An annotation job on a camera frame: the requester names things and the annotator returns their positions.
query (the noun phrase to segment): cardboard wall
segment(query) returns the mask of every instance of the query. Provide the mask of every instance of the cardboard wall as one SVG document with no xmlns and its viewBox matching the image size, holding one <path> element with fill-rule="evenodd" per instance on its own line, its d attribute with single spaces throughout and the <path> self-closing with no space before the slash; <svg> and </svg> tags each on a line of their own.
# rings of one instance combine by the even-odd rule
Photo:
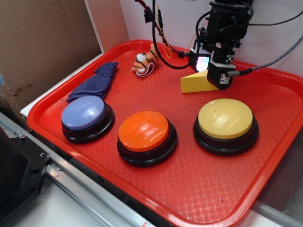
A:
<svg viewBox="0 0 303 227">
<path fill-rule="evenodd" d="M 83 0 L 0 1 L 0 9 L 0 105 L 26 126 L 20 110 L 101 48 Z"/>
<path fill-rule="evenodd" d="M 85 0 L 104 52 L 129 40 L 119 0 Z"/>
</svg>

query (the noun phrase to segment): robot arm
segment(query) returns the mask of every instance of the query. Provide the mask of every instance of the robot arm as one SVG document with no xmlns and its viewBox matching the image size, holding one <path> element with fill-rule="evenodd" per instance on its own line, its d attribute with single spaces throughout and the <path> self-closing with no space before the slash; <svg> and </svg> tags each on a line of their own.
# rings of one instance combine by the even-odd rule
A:
<svg viewBox="0 0 303 227">
<path fill-rule="evenodd" d="M 253 0 L 215 0 L 212 6 L 207 29 L 200 29 L 199 40 L 196 40 L 192 51 L 211 54 L 207 79 L 220 90 L 227 89 L 232 83 L 230 72 L 235 55 L 234 48 L 239 48 L 240 40 L 247 32 L 252 17 Z"/>
</svg>

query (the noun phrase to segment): sticker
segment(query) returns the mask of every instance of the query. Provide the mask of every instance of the sticker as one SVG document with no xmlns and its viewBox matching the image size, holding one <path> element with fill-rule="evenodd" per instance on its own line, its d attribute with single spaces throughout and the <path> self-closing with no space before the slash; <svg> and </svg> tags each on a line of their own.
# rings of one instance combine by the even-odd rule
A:
<svg viewBox="0 0 303 227">
<path fill-rule="evenodd" d="M 227 77 L 225 74 L 221 74 L 220 78 L 220 84 L 228 84 L 229 83 L 229 77 Z"/>
<path fill-rule="evenodd" d="M 232 63 L 233 62 L 233 55 L 227 55 L 226 56 L 226 63 Z"/>
<path fill-rule="evenodd" d="M 0 86 L 2 86 L 3 84 L 5 84 L 5 81 L 0 73 Z"/>
<path fill-rule="evenodd" d="M 148 222 L 144 222 L 144 224 L 142 225 L 142 227 L 151 227 L 151 225 Z"/>
</svg>

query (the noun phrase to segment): yellow triangle block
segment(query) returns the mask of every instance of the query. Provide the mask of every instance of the yellow triangle block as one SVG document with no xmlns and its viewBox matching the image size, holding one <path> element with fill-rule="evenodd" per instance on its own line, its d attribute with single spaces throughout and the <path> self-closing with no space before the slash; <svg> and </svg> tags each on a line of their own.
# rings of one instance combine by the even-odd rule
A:
<svg viewBox="0 0 303 227">
<path fill-rule="evenodd" d="M 182 93 L 218 90 L 207 80 L 208 70 L 181 78 Z"/>
</svg>

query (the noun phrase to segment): orange button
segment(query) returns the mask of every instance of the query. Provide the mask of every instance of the orange button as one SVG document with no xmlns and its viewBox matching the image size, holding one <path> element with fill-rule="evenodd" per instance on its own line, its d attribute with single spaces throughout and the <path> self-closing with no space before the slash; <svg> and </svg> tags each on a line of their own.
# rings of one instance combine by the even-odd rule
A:
<svg viewBox="0 0 303 227">
<path fill-rule="evenodd" d="M 169 123 L 155 111 L 142 111 L 128 117 L 120 126 L 122 145 L 133 152 L 146 152 L 160 146 L 168 137 Z"/>
</svg>

